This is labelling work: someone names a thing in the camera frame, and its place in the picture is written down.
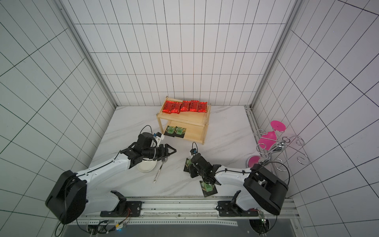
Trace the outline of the red tea bag four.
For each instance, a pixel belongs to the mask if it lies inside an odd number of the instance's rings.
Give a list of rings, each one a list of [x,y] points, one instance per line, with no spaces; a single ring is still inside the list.
[[[190,112],[198,112],[200,102],[197,100],[192,100],[189,105]]]

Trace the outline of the green tea bag three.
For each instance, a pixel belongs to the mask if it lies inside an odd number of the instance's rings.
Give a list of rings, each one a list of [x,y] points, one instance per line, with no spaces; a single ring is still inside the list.
[[[190,167],[192,166],[192,162],[189,158],[186,158],[184,172],[190,173]]]

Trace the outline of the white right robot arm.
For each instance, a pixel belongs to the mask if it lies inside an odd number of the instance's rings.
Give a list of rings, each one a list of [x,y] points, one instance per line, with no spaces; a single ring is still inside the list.
[[[202,178],[205,197],[217,194],[217,185],[238,187],[231,200],[218,202],[216,209],[223,217],[258,216],[260,210],[278,216],[288,192],[288,184],[260,164],[246,169],[228,168],[212,165],[196,153],[186,160],[184,172],[191,178]]]

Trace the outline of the red tea bag three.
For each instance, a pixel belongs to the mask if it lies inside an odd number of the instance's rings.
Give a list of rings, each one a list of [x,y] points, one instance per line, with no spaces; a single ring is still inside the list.
[[[190,111],[191,101],[183,101],[181,104],[180,111],[181,112],[189,112]]]

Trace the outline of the green tea bag two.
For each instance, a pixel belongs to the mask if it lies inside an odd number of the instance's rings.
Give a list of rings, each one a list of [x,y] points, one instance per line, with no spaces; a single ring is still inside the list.
[[[165,136],[175,137],[176,136],[176,127],[175,126],[167,126],[165,133]]]

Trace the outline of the red tea bag five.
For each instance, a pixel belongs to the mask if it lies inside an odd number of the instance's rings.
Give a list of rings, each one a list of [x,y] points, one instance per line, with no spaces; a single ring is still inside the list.
[[[198,112],[199,113],[207,113],[207,107],[208,103],[207,102],[199,102],[198,103]]]

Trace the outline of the red tea bag one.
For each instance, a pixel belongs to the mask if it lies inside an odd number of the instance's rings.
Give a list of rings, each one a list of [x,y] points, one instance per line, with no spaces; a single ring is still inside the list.
[[[166,100],[164,105],[163,105],[162,112],[165,114],[171,114],[172,108],[174,105],[175,105],[175,102]]]

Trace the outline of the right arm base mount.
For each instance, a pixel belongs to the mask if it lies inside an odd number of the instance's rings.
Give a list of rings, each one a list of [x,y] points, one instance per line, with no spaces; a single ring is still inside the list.
[[[249,209],[247,211],[241,209],[236,200],[241,190],[237,191],[231,201],[218,201],[216,210],[219,212],[220,217],[258,217],[259,212],[256,209]]]

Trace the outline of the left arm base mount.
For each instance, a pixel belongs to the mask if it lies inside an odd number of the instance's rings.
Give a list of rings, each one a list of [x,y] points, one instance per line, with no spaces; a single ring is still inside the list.
[[[117,197],[117,203],[113,208],[102,210],[101,217],[139,217],[142,210],[141,201],[128,201],[127,198],[118,191],[111,191],[113,197]]]

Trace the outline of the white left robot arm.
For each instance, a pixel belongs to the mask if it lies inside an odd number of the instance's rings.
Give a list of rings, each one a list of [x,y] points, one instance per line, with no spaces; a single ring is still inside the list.
[[[143,132],[138,140],[120,150],[115,157],[82,171],[63,172],[48,195],[45,206],[66,225],[83,214],[100,212],[102,216],[123,217],[128,214],[129,202],[116,190],[96,194],[96,187],[120,172],[143,161],[160,161],[176,153],[176,149],[162,144],[164,135]]]

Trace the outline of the red tea bag two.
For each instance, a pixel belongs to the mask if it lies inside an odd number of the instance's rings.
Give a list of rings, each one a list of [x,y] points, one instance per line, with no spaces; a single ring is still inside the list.
[[[172,114],[180,114],[182,107],[182,102],[173,102],[170,112]]]

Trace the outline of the green tea bag one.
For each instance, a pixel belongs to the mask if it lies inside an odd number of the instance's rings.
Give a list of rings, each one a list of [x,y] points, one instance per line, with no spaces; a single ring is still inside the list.
[[[175,131],[174,131],[175,137],[184,138],[186,130],[187,129],[183,127],[175,127]]]

